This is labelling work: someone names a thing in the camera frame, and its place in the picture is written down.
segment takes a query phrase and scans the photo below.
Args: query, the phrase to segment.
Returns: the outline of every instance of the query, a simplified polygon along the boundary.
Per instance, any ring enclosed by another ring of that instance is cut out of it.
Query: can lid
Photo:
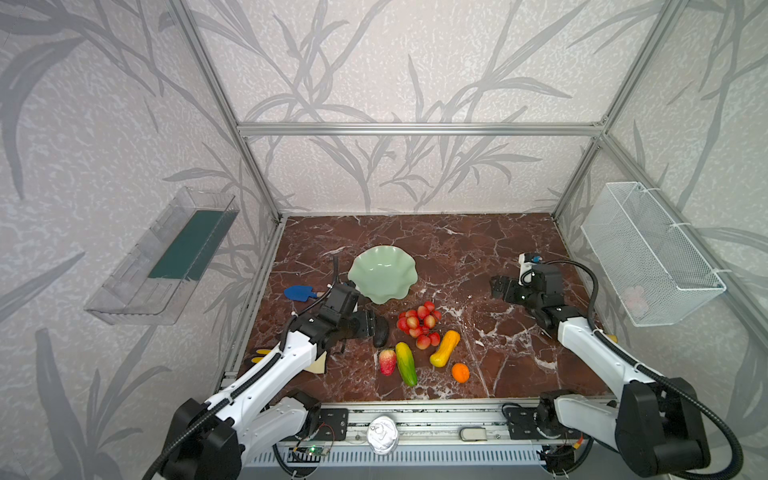
[[[366,436],[377,455],[386,455],[397,446],[399,433],[395,421],[387,415],[382,415],[370,422]]]

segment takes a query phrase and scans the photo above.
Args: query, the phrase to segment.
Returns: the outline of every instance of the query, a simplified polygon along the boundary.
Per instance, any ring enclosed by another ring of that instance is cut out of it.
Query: wall
[[[139,478],[213,391],[273,231],[165,6],[0,3],[0,478]],[[181,318],[86,313],[183,185],[241,212]]]
[[[768,2],[689,2],[611,134],[766,305]],[[768,356],[725,302],[675,326],[637,328],[599,269],[580,226],[608,181],[627,178],[599,154],[559,221],[574,258],[597,269],[598,312],[630,351],[682,376],[736,432],[739,478],[768,468]],[[707,423],[714,469],[730,457]]]
[[[240,122],[599,121],[663,3],[189,1]],[[281,210],[370,214],[551,211],[587,143],[477,140],[250,144]]]

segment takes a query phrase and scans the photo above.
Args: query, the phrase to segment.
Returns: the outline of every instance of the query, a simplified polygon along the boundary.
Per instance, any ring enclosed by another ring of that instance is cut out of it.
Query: red marble surface
[[[419,281],[405,299],[370,306],[390,322],[387,347],[397,342],[411,346],[419,384],[405,386],[397,371],[382,375],[378,349],[370,339],[360,339],[348,341],[342,355],[328,356],[325,374],[301,372],[276,398],[293,388],[323,402],[528,397],[554,389],[588,396],[606,393],[605,384],[576,355],[544,335],[522,307],[490,297],[491,276],[517,276],[520,253],[539,252],[546,260],[567,258],[547,214],[291,217],[240,374],[253,366],[256,349],[277,344],[290,312],[306,305],[292,305],[284,289],[311,285],[324,290],[333,254],[339,256],[344,281],[355,257],[376,245],[396,245],[416,261]],[[575,268],[562,269],[566,302],[585,311],[587,293]],[[437,347],[419,350],[414,339],[396,328],[401,311],[426,300],[443,313],[435,329],[441,335],[454,329],[462,336],[442,369],[429,363]],[[456,362],[469,367],[467,383],[452,378],[450,367]]]

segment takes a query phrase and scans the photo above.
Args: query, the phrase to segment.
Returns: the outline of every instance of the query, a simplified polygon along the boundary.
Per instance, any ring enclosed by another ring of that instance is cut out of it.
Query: wallpaper
[[[274,224],[165,10],[0,2],[0,478],[139,478],[214,390]],[[173,326],[90,295],[178,189],[241,212]]]
[[[768,2],[694,7],[612,134],[768,312]]]
[[[282,211],[507,213],[552,211],[588,140],[262,137],[250,146]]]
[[[630,353],[669,377],[682,377],[696,389],[699,400],[718,414],[737,434],[746,456],[743,480],[764,477],[768,468],[768,355],[750,338],[741,321],[722,298],[691,313],[677,325],[636,327],[601,269],[598,258],[581,233],[606,182],[628,181],[613,159],[601,153],[558,220],[571,258],[598,276],[596,308],[605,329],[618,336]],[[588,276],[581,275],[591,290]],[[725,438],[705,422],[712,453],[711,467],[719,471],[730,460]]]
[[[664,2],[188,3],[240,122],[594,122]],[[286,212],[490,213],[551,211],[586,139],[250,144]]]

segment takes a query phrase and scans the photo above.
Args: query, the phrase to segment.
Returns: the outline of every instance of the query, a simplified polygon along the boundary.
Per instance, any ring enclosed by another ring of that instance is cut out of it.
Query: bowl
[[[419,279],[413,257],[393,245],[379,245],[362,252],[352,263],[348,277],[360,293],[378,305],[393,298],[405,298]]]

